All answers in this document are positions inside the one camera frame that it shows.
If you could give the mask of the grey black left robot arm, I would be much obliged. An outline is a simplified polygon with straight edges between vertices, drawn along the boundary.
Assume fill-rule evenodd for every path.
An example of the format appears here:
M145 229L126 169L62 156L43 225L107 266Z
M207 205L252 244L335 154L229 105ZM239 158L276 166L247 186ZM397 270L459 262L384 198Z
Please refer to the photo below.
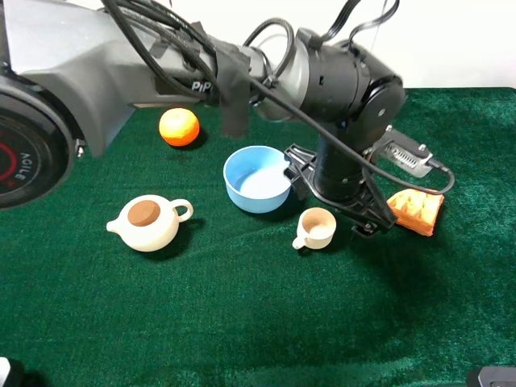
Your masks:
M136 109L217 106L223 132L248 129L255 106L272 121L300 119L318 149L290 147L296 190L351 218L356 231L386 231L395 216L373 178L377 148L402 108L402 79L349 40L294 30L269 59L234 45L155 1L106 1L92 10L64 1L1 4L1 206L52 192L83 147L100 156Z

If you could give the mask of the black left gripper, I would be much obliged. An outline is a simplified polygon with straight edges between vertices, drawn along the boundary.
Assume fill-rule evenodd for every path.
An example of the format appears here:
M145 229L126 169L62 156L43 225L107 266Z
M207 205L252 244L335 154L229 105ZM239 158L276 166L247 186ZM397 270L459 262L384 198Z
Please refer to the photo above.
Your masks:
M289 162L285 176L299 200L316 197L351 219L352 230L363 237L387 232L395 224L397 218L372 173L340 154L335 146L320 143L312 152L292 144L284 155Z

